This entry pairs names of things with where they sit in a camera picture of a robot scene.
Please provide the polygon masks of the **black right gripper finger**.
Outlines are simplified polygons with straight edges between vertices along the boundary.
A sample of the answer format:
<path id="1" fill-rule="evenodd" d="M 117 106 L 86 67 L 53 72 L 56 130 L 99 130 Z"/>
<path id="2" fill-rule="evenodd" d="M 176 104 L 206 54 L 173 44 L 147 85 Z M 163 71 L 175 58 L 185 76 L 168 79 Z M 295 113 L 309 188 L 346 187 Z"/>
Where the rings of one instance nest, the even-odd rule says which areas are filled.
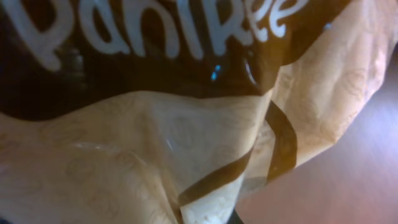
<path id="1" fill-rule="evenodd" d="M 244 224 L 242 219 L 239 217 L 238 213 L 236 210 L 233 210 L 229 220 L 226 222 L 226 224 Z"/>

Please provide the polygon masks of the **beige snack bag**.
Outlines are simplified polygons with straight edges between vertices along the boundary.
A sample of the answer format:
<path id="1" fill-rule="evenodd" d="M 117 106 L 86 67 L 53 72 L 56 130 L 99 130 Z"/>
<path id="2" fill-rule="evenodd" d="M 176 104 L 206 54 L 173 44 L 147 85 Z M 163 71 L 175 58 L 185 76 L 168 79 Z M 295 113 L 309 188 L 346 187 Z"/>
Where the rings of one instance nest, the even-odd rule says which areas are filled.
<path id="1" fill-rule="evenodd" d="M 227 223 L 396 44 L 396 0 L 2 0 L 1 221 Z"/>

